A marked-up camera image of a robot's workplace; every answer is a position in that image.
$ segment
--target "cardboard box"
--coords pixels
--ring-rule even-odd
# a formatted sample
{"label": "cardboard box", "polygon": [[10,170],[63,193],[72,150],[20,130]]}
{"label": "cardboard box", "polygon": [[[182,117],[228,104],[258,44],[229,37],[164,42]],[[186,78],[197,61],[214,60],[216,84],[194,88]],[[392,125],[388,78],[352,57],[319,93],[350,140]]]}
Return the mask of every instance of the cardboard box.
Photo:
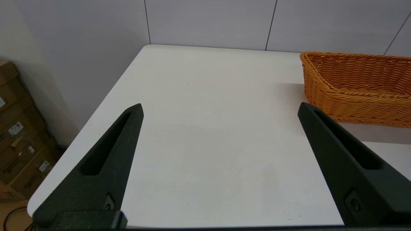
{"label": "cardboard box", "polygon": [[0,112],[6,110],[26,94],[17,78],[0,86]]}
{"label": "cardboard box", "polygon": [[26,165],[11,147],[0,155],[0,161],[0,185],[10,183]]}
{"label": "cardboard box", "polygon": [[21,151],[27,144],[24,141],[34,139],[44,126],[37,109],[31,105],[11,123],[0,129],[0,153],[10,145],[15,148],[15,151]]}
{"label": "cardboard box", "polygon": [[55,152],[57,147],[51,138],[9,184],[0,185],[0,199],[29,199],[55,165]]}
{"label": "cardboard box", "polygon": [[5,84],[14,77],[17,77],[17,75],[17,70],[10,61],[0,60],[0,85]]}
{"label": "cardboard box", "polygon": [[0,154],[0,184],[8,184],[24,166],[45,146],[50,139],[46,131],[40,134],[28,143],[26,147],[16,152],[11,146]]}
{"label": "cardboard box", "polygon": [[19,101],[0,113],[0,128],[11,123],[31,105],[33,105],[33,100],[28,93],[25,93]]}

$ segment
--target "wicker basket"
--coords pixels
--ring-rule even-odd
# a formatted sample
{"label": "wicker basket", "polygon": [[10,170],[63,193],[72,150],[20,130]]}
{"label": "wicker basket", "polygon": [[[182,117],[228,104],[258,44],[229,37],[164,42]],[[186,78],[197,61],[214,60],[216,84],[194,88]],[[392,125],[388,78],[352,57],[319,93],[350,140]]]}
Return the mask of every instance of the wicker basket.
{"label": "wicker basket", "polygon": [[308,101],[340,122],[411,128],[411,58],[304,52]]}

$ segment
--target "white wall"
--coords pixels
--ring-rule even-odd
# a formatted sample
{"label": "white wall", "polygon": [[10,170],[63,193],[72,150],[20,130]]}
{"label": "white wall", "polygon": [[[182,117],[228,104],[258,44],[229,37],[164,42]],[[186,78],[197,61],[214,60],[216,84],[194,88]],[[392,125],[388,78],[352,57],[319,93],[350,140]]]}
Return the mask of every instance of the white wall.
{"label": "white wall", "polygon": [[393,43],[386,52],[386,55],[407,56],[411,57],[411,17],[398,32]]}
{"label": "white wall", "polygon": [[79,129],[13,0],[0,0],[0,58],[14,62],[49,132],[69,145]]}
{"label": "white wall", "polygon": [[410,12],[409,0],[278,0],[267,50],[382,55]]}
{"label": "white wall", "polygon": [[17,3],[82,128],[141,48],[150,43],[144,0]]}
{"label": "white wall", "polygon": [[152,44],[265,50],[275,0],[146,0]]}

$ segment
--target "sticker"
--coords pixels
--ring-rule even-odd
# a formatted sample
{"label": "sticker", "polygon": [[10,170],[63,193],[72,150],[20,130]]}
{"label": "sticker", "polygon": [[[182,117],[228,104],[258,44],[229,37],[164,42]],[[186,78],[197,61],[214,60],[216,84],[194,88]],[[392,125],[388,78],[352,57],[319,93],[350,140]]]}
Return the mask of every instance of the sticker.
{"label": "sticker", "polygon": [[12,136],[17,135],[21,130],[23,129],[23,125],[21,125],[20,122],[17,122],[15,125],[13,125],[10,129],[9,129],[9,133]]}
{"label": "sticker", "polygon": [[35,152],[34,148],[32,146],[28,146],[28,149],[31,151],[31,153]]}
{"label": "sticker", "polygon": [[6,102],[4,102],[4,100],[0,97],[0,107],[6,105]]}
{"label": "sticker", "polygon": [[44,172],[44,170],[46,170],[46,168],[50,165],[50,163],[48,163],[47,161],[44,161],[43,164],[39,167],[39,170]]}

